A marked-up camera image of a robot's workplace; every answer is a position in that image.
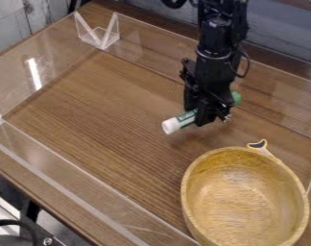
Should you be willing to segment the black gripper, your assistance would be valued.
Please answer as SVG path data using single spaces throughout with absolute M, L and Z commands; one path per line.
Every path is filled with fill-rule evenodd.
M 181 77 L 186 82 L 185 109 L 197 108 L 195 124 L 198 127 L 213 123 L 218 118 L 227 120 L 235 106 L 231 83 L 235 75 L 230 69 L 231 50 L 213 53 L 197 49 L 197 60 L 182 59 Z

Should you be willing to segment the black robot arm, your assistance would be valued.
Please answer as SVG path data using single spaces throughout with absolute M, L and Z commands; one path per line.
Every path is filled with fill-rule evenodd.
M 173 10 L 187 2 L 198 8 L 197 60 L 182 59 L 186 83 L 185 108 L 195 111 L 198 127 L 230 119 L 237 105 L 231 84 L 250 72 L 251 61 L 242 44 L 247 39 L 250 0 L 161 0 Z

